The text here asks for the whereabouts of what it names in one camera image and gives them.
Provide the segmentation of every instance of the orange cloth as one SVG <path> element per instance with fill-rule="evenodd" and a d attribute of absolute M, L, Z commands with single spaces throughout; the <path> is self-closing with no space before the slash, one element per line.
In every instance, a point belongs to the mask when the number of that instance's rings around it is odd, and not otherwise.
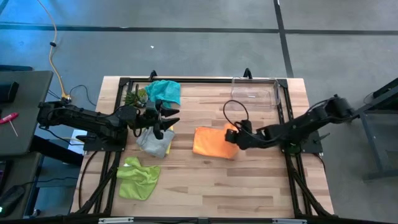
<path fill-rule="evenodd" d="M 236 144 L 225 141 L 227 129 L 236 130 L 229 123 L 224 125 L 224 130 L 205 127 L 196 128 L 193 139 L 193 153 L 232 159 L 239 151 L 239 147 Z"/>

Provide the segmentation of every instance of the desk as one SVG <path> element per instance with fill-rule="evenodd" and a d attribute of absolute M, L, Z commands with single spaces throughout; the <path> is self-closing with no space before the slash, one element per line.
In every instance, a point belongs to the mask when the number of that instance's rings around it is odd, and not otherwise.
<path fill-rule="evenodd" d="M 104 77 L 97 111 L 113 112 L 119 79 Z M 300 78 L 287 81 L 293 114 L 297 117 L 308 109 L 304 81 Z M 181 106 L 174 106 L 180 109 L 177 116 L 181 120 L 174 125 L 176 135 L 171 152 L 165 159 L 157 159 L 140 151 L 135 137 L 129 132 L 120 164 L 126 157 L 137 156 L 143 166 L 157 165 L 162 170 L 157 187 L 143 202 L 119 197 L 118 180 L 112 216 L 293 217 L 285 159 L 278 147 L 239 151 L 231 161 L 192 153 L 196 127 L 222 128 L 225 124 L 222 108 L 230 99 L 230 93 L 230 83 L 181 84 Z M 249 113 L 253 128 L 278 123 L 276 110 L 249 110 Z M 309 189 L 325 209 L 333 213 L 322 163 L 312 154 L 303 154 L 302 157 Z M 88 158 L 89 155 L 85 156 L 81 169 Z M 88 165 L 81 190 L 83 203 L 98 185 L 103 158 L 104 153 L 99 152 Z M 108 188 L 105 188 L 102 207 L 106 204 L 107 194 Z M 77 198 L 78 189 L 72 212 L 78 210 Z"/>
<path fill-rule="evenodd" d="M 14 102 L 1 104 L 2 117 L 19 113 L 12 121 L 18 137 L 10 124 L 0 125 L 0 156 L 22 155 L 29 151 L 39 114 L 38 105 L 44 102 L 51 83 L 52 72 L 0 72 L 0 83 L 18 82 Z"/>

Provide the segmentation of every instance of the screwdriver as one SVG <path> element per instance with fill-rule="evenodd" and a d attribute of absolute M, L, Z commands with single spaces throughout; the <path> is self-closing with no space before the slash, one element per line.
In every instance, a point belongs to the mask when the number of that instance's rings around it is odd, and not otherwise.
<path fill-rule="evenodd" d="M 15 130 L 15 128 L 14 128 L 14 125 L 12 125 L 12 120 L 13 119 L 16 119 L 17 117 L 18 117 L 18 115 L 19 115 L 19 113 L 11 113 L 10 115 L 7 115 L 7 116 L 5 116 L 5 117 L 3 117 L 3 118 L 1 118 L 0 119 L 0 124 L 5 124 L 5 123 L 7 123 L 7 122 L 10 122 L 10 124 L 11 124 L 11 127 L 13 128 L 13 130 L 14 130 L 14 132 L 15 132 L 15 135 L 18 137 L 18 134 L 17 134 L 17 131 Z"/>

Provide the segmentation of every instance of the black clamp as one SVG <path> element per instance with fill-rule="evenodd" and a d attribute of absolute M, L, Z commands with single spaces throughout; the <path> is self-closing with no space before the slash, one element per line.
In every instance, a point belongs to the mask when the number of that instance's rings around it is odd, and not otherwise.
<path fill-rule="evenodd" d="M 246 68 L 246 69 L 244 70 L 243 78 L 253 79 L 253 76 L 251 75 L 251 72 L 250 72 L 250 69 L 249 69 L 249 68 Z"/>
<path fill-rule="evenodd" d="M 155 70 L 153 70 L 153 71 L 150 73 L 148 80 L 149 80 L 150 82 L 152 82 L 155 76 L 157 76 L 157 73 L 156 73 Z"/>

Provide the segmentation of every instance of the wire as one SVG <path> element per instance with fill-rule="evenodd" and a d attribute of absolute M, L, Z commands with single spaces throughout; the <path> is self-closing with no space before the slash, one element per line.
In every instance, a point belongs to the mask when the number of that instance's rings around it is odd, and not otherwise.
<path fill-rule="evenodd" d="M 88 89 L 87 89 L 87 86 L 85 86 L 85 85 L 77 85 L 77 86 L 73 87 L 73 88 L 69 91 L 69 96 L 72 97 L 72 90 L 74 90 L 74 89 L 76 89 L 76 88 L 78 88 L 78 87 L 81 87 L 81 86 L 84 87 L 84 88 L 86 89 L 87 100 L 91 103 L 91 105 L 97 106 L 95 103 L 93 103 L 93 102 L 90 100 L 90 97 L 88 96 Z"/>
<path fill-rule="evenodd" d="M 61 98 L 59 96 L 57 96 L 56 94 L 52 93 L 52 92 L 47 92 L 48 94 L 52 95 L 53 97 L 55 97 L 56 99 L 61 100 Z"/>
<path fill-rule="evenodd" d="M 314 153 L 314 156 L 318 157 L 318 158 L 319 158 L 319 160 L 321 160 L 321 162 L 322 162 L 322 165 L 323 165 L 323 169 L 326 171 L 325 162 L 323 161 L 322 157 L 321 157 L 321 156 L 319 156 L 319 154 L 318 154 L 318 153 Z"/>
<path fill-rule="evenodd" d="M 248 110 L 246 109 L 246 107 L 243 105 L 243 103 L 241 103 L 241 102 L 239 102 L 239 101 L 237 101 L 237 100 L 228 100 L 227 102 L 225 102 L 225 104 L 224 104 L 224 106 L 223 106 L 223 114 L 224 114 L 225 119 L 226 119 L 229 123 L 231 123 L 233 126 L 235 126 L 235 128 L 238 128 L 238 129 L 239 129 L 239 127 L 237 127 L 235 124 L 233 124 L 233 123 L 228 119 L 228 117 L 227 117 L 226 114 L 225 114 L 225 106 L 226 106 L 228 103 L 230 103 L 230 102 L 235 102 L 235 103 L 237 103 L 237 104 L 239 104 L 239 105 L 241 105 L 241 106 L 243 107 L 243 109 L 244 109 L 245 112 L 246 112 L 246 119 L 247 119 L 247 120 L 249 119 L 249 112 L 248 112 Z"/>
<path fill-rule="evenodd" d="M 66 180 L 66 179 L 75 179 L 75 180 L 77 180 L 76 177 L 52 178 L 52 179 L 49 179 L 49 180 L 30 181 L 30 182 L 23 183 L 23 184 L 21 184 L 19 186 L 24 186 L 24 185 L 27 185 L 27 184 L 34 184 L 34 183 L 47 183 L 47 182 L 51 182 L 53 180 Z"/>
<path fill-rule="evenodd" d="M 87 163 L 85 165 L 85 168 L 83 169 L 83 172 L 81 173 L 80 177 L 80 183 L 79 183 L 79 191 L 78 191 L 78 204 L 79 204 L 79 209 L 81 209 L 81 187 L 83 186 L 83 178 L 86 174 L 86 170 L 88 167 L 88 164 L 91 162 L 91 160 L 94 158 L 95 154 L 97 154 L 98 151 L 95 151 L 90 158 L 88 158 Z"/>
<path fill-rule="evenodd" d="M 58 96 L 56 93 L 54 93 L 52 90 L 49 89 L 49 92 L 51 92 L 52 94 L 54 94 L 55 96 Z"/>
<path fill-rule="evenodd" d="M 84 144 L 70 144 L 70 142 L 68 142 L 67 140 L 61 138 L 60 136 L 57 136 L 57 135 L 54 134 L 52 131 L 50 131 L 50 130 L 48 130 L 48 129 L 45 129 L 45 128 L 43 128 L 42 126 L 39 126 L 39 128 L 40 128 L 41 130 L 48 131 L 48 132 L 49 132 L 50 134 L 52 134 L 54 137 L 56 137 L 57 139 L 62 140 L 62 141 L 64 141 L 64 142 L 68 143 L 70 146 L 84 146 Z"/>
<path fill-rule="evenodd" d="M 47 13 L 47 15 L 49 16 L 52 25 L 54 26 L 54 31 L 55 31 L 55 33 L 54 33 L 54 39 L 53 39 L 53 41 L 50 42 L 51 48 L 50 48 L 50 53 L 49 53 L 49 62 L 50 62 L 50 64 L 51 64 L 52 69 L 55 71 L 55 74 L 57 74 L 57 76 L 58 76 L 58 81 L 60 82 L 61 91 L 62 91 L 62 97 L 63 97 L 63 98 L 69 98 L 70 96 L 67 95 L 67 94 L 65 93 L 65 90 L 64 90 L 64 88 L 63 88 L 63 83 L 62 83 L 61 76 L 60 76 L 60 74 L 58 73 L 57 68 L 55 68 L 54 64 L 52 63 L 52 55 L 53 55 L 52 50 L 53 50 L 54 47 L 57 46 L 57 44 L 55 43 L 55 42 L 57 41 L 57 35 L 58 35 L 58 34 L 57 34 L 57 26 L 55 25 L 55 21 L 54 21 L 53 17 L 51 16 L 51 14 L 49 13 L 49 11 L 47 10 L 47 8 L 42 4 L 42 2 L 41 2 L 40 0 L 37 0 L 37 2 L 43 7 L 44 11 L 45 11 L 45 12 Z"/>
<path fill-rule="evenodd" d="M 314 105 L 309 107 L 309 109 L 305 112 L 305 114 L 308 114 L 308 112 L 310 112 L 314 107 L 318 106 L 319 104 L 324 103 L 324 102 L 329 101 L 329 100 L 330 99 L 322 100 L 322 101 L 319 101 L 318 103 L 315 103 Z"/>

